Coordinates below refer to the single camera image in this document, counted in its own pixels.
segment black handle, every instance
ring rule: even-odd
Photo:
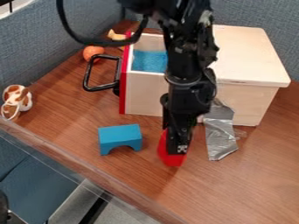
[[[92,72],[92,68],[94,66],[94,60],[101,58],[106,60],[116,60],[116,69],[115,69],[115,81],[108,84],[103,84],[95,87],[89,87],[88,81],[90,78],[90,74]],[[83,80],[83,88],[88,92],[95,92],[95,91],[101,91],[105,89],[112,88],[114,90],[115,95],[119,95],[119,86],[120,86],[120,78],[121,78],[121,69],[122,69],[122,58],[106,55],[106,54],[95,54],[91,59],[89,60],[87,64],[87,70],[85,72],[84,80]]]

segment blue block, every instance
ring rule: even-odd
[[[143,137],[139,124],[112,126],[99,128],[99,143],[101,155],[119,146],[132,147],[134,151],[140,151],[143,146]]]

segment wooden box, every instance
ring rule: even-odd
[[[235,125],[256,126],[290,78],[261,28],[215,25],[214,36],[220,47],[219,60],[211,65],[217,75],[217,98],[234,110]],[[143,34],[125,49],[120,112],[161,116],[160,97],[168,91],[168,83],[163,73],[132,70],[134,50],[163,51],[163,36]]]

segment orange object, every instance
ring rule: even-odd
[[[83,58],[85,59],[85,61],[88,62],[90,58],[93,57],[95,54],[104,53],[104,52],[105,52],[104,47],[89,45],[85,47],[83,50]]]

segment duct tape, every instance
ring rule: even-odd
[[[238,150],[233,130],[233,114],[231,108],[215,100],[210,113],[204,116],[209,160],[220,160]]]

